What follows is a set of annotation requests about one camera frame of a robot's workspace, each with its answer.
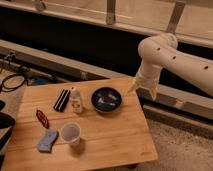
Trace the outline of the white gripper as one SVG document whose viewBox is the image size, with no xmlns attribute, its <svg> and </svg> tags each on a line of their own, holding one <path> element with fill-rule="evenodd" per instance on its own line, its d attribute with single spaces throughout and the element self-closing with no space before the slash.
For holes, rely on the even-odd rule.
<svg viewBox="0 0 213 171">
<path fill-rule="evenodd" d="M 133 79 L 127 93 L 135 91 L 138 86 L 144 87 L 149 90 L 152 100 L 157 97 L 157 86 L 159 84 L 161 68 L 153 65 L 141 65 L 136 73 L 135 79 Z"/>
</svg>

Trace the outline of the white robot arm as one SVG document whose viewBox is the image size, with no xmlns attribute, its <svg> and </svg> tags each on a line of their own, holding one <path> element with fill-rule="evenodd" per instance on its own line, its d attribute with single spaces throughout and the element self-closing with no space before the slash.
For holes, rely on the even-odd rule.
<svg viewBox="0 0 213 171">
<path fill-rule="evenodd" d="M 160 74 L 165 68 L 213 97 L 213 60 L 183 53 L 177 47 L 178 40 L 171 33 L 142 40 L 138 45 L 142 61 L 129 92 L 145 88 L 155 100 Z"/>
</svg>

